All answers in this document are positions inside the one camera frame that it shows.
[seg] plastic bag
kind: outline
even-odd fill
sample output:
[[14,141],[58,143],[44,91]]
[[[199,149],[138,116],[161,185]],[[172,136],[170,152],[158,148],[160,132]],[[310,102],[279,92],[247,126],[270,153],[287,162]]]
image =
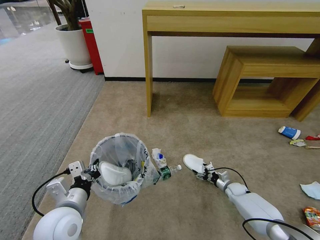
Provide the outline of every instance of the plastic bag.
[[141,188],[155,184],[160,175],[144,143],[133,134],[117,133],[102,139],[93,148],[90,155],[91,165],[99,159],[119,167],[127,167],[132,173],[132,180],[124,186],[110,187],[100,176],[94,180],[91,189],[102,199],[114,204],[124,205],[131,202]]

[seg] green label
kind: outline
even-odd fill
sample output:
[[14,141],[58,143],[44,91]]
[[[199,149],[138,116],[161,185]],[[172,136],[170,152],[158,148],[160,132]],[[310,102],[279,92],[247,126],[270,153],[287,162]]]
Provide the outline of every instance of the green label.
[[93,33],[93,29],[92,28],[86,28],[86,33]]
[[167,180],[168,178],[171,177],[171,172],[170,172],[170,169],[168,168],[168,166],[160,168],[160,171],[161,171],[161,175],[162,175],[163,180]]

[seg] wooden bench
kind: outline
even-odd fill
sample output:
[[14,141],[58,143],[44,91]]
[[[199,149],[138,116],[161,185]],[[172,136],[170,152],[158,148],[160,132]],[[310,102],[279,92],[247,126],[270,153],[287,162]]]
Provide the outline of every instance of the wooden bench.
[[[238,86],[275,77],[270,86]],[[320,78],[320,59],[296,47],[228,46],[213,89],[222,116],[288,117]]]

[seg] blue cup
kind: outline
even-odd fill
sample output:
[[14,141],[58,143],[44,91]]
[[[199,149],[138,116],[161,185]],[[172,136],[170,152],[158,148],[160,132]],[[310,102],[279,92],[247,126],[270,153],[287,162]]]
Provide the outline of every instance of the blue cup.
[[292,140],[297,140],[301,134],[301,130],[286,126],[282,126],[281,128],[279,128],[278,132],[288,138],[291,138]]

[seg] baseboard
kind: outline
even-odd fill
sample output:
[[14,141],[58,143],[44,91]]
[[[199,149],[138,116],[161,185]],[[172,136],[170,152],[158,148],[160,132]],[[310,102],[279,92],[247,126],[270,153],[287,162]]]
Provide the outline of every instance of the baseboard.
[[[144,82],[142,77],[104,77],[105,81]],[[153,78],[154,82],[198,82],[214,83],[216,78]],[[241,79],[240,83],[271,83],[272,79]]]

